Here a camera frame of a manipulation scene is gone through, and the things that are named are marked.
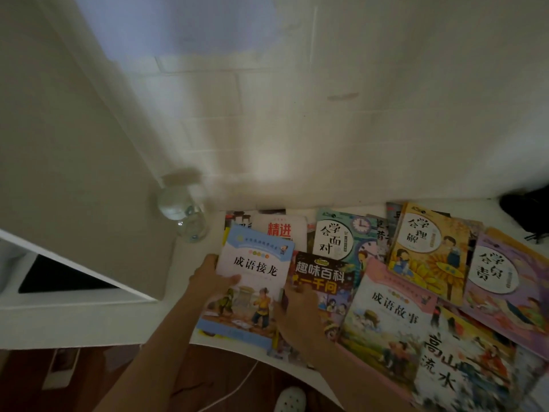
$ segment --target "wooden floor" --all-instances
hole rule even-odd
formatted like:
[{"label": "wooden floor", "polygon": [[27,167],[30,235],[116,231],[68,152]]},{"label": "wooden floor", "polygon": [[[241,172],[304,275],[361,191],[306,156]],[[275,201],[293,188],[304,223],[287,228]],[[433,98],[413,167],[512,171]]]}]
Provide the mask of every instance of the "wooden floor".
[{"label": "wooden floor", "polygon": [[[52,350],[12,352],[0,375],[0,412],[91,412],[125,367],[106,369],[104,347],[81,350],[69,387],[42,391]],[[190,346],[169,411],[196,412],[238,387],[255,360],[204,346]],[[209,412],[271,411],[281,390],[299,386],[307,393],[307,410],[341,412],[332,401],[300,380],[259,363],[243,387]]]}]

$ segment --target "cabinet door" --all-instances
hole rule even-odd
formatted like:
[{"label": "cabinet door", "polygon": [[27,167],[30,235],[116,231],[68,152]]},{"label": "cabinet door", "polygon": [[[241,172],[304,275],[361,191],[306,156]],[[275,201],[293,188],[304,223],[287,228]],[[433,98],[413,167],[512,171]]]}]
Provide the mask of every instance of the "cabinet door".
[{"label": "cabinet door", "polygon": [[29,0],[0,5],[0,229],[162,298],[175,226],[116,118]]}]

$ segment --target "purple book cover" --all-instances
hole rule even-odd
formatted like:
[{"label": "purple book cover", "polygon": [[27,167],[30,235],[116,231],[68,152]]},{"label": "purple book cover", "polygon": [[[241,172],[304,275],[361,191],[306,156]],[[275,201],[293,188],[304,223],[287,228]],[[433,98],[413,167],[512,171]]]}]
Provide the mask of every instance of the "purple book cover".
[{"label": "purple book cover", "polygon": [[549,261],[499,231],[481,233],[462,310],[547,360],[548,302]]}]

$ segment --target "blue book cover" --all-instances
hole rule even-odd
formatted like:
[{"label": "blue book cover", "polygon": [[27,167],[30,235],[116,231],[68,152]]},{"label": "blue book cover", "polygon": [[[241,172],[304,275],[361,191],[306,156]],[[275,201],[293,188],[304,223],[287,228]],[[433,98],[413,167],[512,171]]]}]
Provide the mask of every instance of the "blue book cover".
[{"label": "blue book cover", "polygon": [[293,251],[290,240],[233,224],[216,272],[242,279],[208,305],[196,327],[270,349],[276,332],[272,305],[281,299]]},{"label": "blue book cover", "polygon": [[377,220],[320,208],[317,213],[313,254],[354,265],[355,287],[366,269],[366,260],[379,255]]}]

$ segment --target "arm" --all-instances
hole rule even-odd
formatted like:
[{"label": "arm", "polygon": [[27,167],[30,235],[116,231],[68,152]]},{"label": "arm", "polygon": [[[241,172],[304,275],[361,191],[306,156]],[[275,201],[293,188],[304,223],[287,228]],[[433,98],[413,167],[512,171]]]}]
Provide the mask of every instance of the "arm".
[{"label": "arm", "polygon": [[288,308],[274,306],[278,328],[288,343],[295,347],[326,380],[347,412],[398,410],[414,411],[407,402],[369,372],[354,363],[322,331],[317,309],[318,296],[305,286],[297,291],[286,285]]},{"label": "arm", "polygon": [[208,254],[190,278],[187,291],[94,412],[158,412],[168,408],[190,336],[208,300],[223,296],[240,276],[215,273],[217,256]]}]

